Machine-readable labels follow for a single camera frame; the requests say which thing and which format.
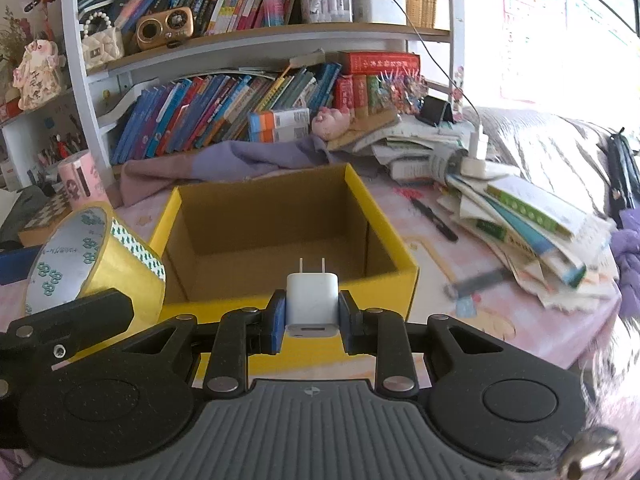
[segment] pink cup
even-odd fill
[[[88,202],[109,202],[89,150],[68,156],[59,163],[58,173],[65,184],[71,209],[80,209]]]

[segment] gray ribbed surface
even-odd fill
[[[361,380],[257,381],[241,399],[210,402],[188,434],[153,457],[96,469],[40,459],[20,476],[20,480],[425,478],[508,477],[458,455],[431,433],[414,405],[381,399]]]

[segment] yellow cardboard box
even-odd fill
[[[167,284],[161,320],[195,314],[219,321],[242,306],[264,308],[287,275],[338,275],[360,308],[407,317],[418,267],[353,168],[323,166],[247,182],[174,189],[150,246],[162,254]],[[285,337],[277,356],[252,356],[250,373],[348,359],[340,337]],[[200,365],[204,373],[206,363]]]

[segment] tape roll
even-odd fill
[[[164,284],[160,258],[108,203],[95,202],[69,214],[42,246],[29,273],[25,313],[116,288],[131,298],[134,319],[125,333],[90,349],[95,351],[155,324]]]

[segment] black pen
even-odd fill
[[[436,226],[436,229],[444,234],[447,240],[451,242],[458,241],[458,235],[455,234],[455,232],[453,232],[449,227],[447,227],[445,223],[436,216],[436,213],[434,213],[430,207],[425,206],[417,198],[412,198],[411,203],[418,209],[418,211],[420,211],[423,215],[425,215],[429,220],[433,222],[433,224]]]

